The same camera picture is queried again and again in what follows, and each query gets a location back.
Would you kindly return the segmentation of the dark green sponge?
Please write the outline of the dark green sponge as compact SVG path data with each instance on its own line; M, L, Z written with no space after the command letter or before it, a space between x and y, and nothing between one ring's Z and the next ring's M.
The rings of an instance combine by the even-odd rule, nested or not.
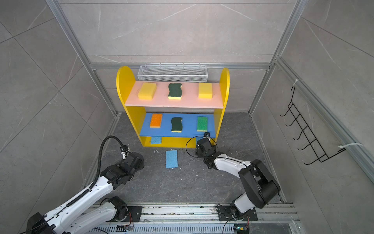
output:
M181 133L183 131L182 117L174 117L171 119L171 132Z
M181 83L170 83L168 85L168 99L170 100L180 100L182 98L182 84Z

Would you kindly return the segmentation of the light green sponge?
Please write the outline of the light green sponge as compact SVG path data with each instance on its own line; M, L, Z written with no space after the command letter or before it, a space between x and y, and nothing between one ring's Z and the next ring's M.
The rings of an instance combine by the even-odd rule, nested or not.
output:
M207 132L208 131L208 117L197 118L197 131Z

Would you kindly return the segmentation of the yellow sponge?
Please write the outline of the yellow sponge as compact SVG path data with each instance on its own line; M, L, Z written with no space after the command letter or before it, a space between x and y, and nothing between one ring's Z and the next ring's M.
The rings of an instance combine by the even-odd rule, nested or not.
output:
M199 99L212 99L213 88L211 83L199 83L198 85L198 98Z
M142 84L137 96L140 100L152 100L157 90L157 84L145 82Z

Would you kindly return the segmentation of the blue sponge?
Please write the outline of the blue sponge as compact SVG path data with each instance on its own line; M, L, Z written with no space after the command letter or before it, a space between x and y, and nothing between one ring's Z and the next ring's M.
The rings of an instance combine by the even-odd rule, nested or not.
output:
M160 136L152 136L151 137L151 145L158 145L162 143L162 137Z
M166 168L177 168L178 167L178 156L177 150L166 151Z

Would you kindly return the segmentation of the orange sponge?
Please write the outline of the orange sponge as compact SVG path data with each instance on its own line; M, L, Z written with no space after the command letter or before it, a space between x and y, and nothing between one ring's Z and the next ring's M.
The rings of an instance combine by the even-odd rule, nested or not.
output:
M150 128L160 128L162 124L162 114L152 114Z

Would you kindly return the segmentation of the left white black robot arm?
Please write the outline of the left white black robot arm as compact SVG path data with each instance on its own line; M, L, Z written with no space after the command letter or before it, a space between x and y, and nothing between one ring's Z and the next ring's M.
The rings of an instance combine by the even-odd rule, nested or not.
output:
M122 156L122 160L100 172L98 178L70 200L46 214L36 213L29 218L26 233L83 234L103 222L125 220L129 216L127 204L119 197L109 198L87 212L98 200L125 185L144 168L141 154L123 153Z

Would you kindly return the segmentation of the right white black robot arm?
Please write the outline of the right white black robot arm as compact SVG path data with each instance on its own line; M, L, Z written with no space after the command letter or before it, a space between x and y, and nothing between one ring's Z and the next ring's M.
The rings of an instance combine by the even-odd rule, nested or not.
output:
M217 151L209 138L196 143L195 156L203 159L209 168L224 171L240 179L244 194L230 204L229 214L233 219L242 219L254 208L263 208L281 190L280 185L260 160L243 161Z

